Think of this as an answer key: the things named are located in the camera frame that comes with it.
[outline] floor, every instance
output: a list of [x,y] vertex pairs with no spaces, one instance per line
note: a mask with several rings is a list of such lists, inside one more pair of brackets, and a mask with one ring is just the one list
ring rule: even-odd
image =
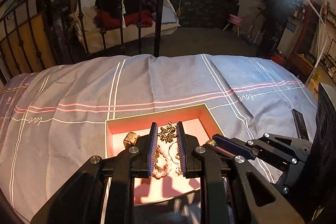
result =
[[[142,39],[142,54],[153,54],[154,37]],[[125,55],[138,54],[138,41],[125,44]],[[233,31],[207,28],[178,28],[173,34],[163,35],[160,56],[183,55],[241,55],[256,56],[257,47],[248,45]]]

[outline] jewelry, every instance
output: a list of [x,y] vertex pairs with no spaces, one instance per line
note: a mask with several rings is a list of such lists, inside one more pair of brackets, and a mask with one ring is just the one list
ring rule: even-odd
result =
[[165,141],[166,143],[171,143],[173,138],[176,138],[174,132],[176,131],[176,126],[172,126],[171,122],[168,122],[166,128],[161,127],[161,132],[158,134],[161,141]]
[[157,166],[158,160],[155,159],[155,165],[154,165],[154,170],[153,170],[153,175],[159,179],[161,177],[165,177],[166,175],[169,175],[170,171],[172,171],[173,167],[171,165],[171,157],[169,156],[169,152],[166,151],[161,145],[157,145],[157,152],[162,154],[166,158],[166,166],[164,170],[161,170],[160,167]]
[[134,132],[129,132],[124,138],[125,149],[128,149],[131,145],[135,145],[138,138],[139,135],[135,134]]
[[[169,146],[169,149],[168,149],[168,155],[170,156],[171,161],[172,161],[173,163],[175,163],[176,165],[178,165],[178,166],[176,167],[176,171],[175,171],[175,172],[176,172],[178,175],[182,175],[181,164],[180,164],[180,163],[177,163],[177,162],[174,162],[174,161],[173,161],[173,158],[172,158],[171,155],[170,155],[170,148],[172,147],[172,145],[173,145],[174,143],[172,143],[172,144]],[[177,154],[175,155],[175,158],[176,158],[177,160],[180,159],[179,153],[177,153]]]

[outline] stool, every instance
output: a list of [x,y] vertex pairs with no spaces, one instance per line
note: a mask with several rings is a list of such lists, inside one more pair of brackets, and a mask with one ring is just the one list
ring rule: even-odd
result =
[[227,27],[229,27],[230,23],[232,23],[233,25],[237,26],[237,34],[238,34],[238,37],[239,37],[239,26],[240,26],[240,23],[239,24],[236,24],[232,21],[230,21],[229,19],[227,20],[229,23],[225,26],[225,28],[223,29],[223,31],[226,30]]

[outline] open cardboard box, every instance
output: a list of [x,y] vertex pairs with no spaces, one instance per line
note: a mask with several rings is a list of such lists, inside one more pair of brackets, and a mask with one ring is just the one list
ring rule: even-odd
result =
[[[152,122],[157,123],[160,132],[160,127],[166,127],[168,122],[176,124],[179,121],[183,124],[184,132],[196,136],[200,145],[203,145],[215,134],[223,135],[221,128],[205,104],[106,120],[108,157],[117,156],[125,149],[123,140],[128,132],[143,136],[149,134]],[[173,163],[173,170],[169,175],[160,179],[155,177],[148,179],[136,178],[134,182],[134,204],[161,202],[197,190],[200,187],[199,179],[186,179],[176,173],[176,167],[179,163],[179,160],[175,158],[177,154],[176,139],[174,139],[173,143],[166,144],[158,138],[157,142],[162,144],[166,150],[169,150],[170,156],[175,162]],[[162,169],[164,165],[165,158],[160,155],[158,166]]]

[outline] silver screw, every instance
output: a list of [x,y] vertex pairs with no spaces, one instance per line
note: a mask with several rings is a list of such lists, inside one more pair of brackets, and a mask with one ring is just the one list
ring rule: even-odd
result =
[[195,148],[195,151],[196,151],[197,153],[202,154],[202,153],[205,152],[205,148],[204,148],[203,146],[197,146],[197,147]]
[[92,164],[97,164],[99,161],[100,161],[100,157],[98,157],[98,156],[92,156],[92,157],[90,158],[90,162],[91,162]]
[[129,149],[128,149],[128,152],[132,153],[132,154],[135,154],[137,152],[139,152],[139,148],[137,148],[136,146],[131,146]]
[[245,158],[243,156],[235,156],[235,161],[242,164],[245,161]]

